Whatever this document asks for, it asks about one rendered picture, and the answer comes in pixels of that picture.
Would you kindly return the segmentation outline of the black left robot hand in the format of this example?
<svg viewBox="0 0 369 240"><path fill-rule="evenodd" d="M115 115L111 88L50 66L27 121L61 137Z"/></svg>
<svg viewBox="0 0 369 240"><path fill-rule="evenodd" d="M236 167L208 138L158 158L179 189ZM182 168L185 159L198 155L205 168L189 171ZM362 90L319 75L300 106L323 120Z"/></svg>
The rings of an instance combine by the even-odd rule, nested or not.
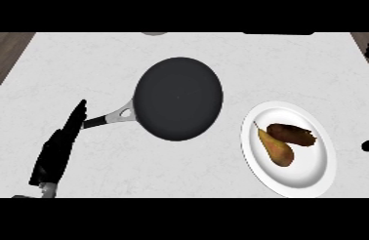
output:
<svg viewBox="0 0 369 240"><path fill-rule="evenodd" d="M71 112L62 129L58 129L46 143L34 163L30 185L58 183L64 176L74 142L87 119L87 101L81 100Z"/></svg>

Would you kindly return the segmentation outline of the brown sweet potato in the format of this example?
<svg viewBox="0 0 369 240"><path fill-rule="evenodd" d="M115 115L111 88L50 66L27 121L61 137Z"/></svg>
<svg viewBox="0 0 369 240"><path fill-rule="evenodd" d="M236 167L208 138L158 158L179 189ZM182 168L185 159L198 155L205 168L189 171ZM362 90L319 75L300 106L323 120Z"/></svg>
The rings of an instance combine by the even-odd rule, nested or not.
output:
<svg viewBox="0 0 369 240"><path fill-rule="evenodd" d="M311 146L317 139L313 136L310 130L281 123L273 123L269 125L267 133L275 139L300 146Z"/></svg>

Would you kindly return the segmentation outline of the white plate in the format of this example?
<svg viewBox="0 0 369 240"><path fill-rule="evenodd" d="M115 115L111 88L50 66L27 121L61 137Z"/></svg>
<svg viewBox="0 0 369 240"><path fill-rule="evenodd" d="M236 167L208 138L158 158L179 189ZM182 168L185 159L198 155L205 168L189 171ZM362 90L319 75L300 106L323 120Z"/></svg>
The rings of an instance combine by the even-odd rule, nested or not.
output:
<svg viewBox="0 0 369 240"><path fill-rule="evenodd" d="M273 162L258 138L258 130L266 130L273 123L307 129L316 138L311 146L289 146L294 161L288 167ZM278 100L254 106L242 122L241 145L250 169L275 193L291 198L314 198L325 194L337 177L337 151L325 127L301 107Z"/></svg>

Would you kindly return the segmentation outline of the dark grey frying pan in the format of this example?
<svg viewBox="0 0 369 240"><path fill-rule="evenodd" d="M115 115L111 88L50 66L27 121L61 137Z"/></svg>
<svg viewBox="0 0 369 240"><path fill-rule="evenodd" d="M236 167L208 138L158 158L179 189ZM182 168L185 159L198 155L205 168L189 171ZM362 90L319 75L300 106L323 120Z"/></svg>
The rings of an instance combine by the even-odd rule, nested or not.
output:
<svg viewBox="0 0 369 240"><path fill-rule="evenodd" d="M89 119L83 128L136 121L162 140L189 140L214 124L221 103L223 90L213 69L199 60L170 58L146 70L123 107Z"/></svg>

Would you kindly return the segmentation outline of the brown-green pear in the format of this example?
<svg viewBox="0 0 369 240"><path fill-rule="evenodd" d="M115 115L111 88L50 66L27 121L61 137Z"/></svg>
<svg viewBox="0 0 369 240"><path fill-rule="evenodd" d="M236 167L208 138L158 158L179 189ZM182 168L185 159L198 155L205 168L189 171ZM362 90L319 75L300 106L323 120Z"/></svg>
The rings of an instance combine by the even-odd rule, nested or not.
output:
<svg viewBox="0 0 369 240"><path fill-rule="evenodd" d="M270 134L257 128L258 138L264 149L267 150L272 161L281 167L288 167L294 161L294 152L285 142L275 139Z"/></svg>

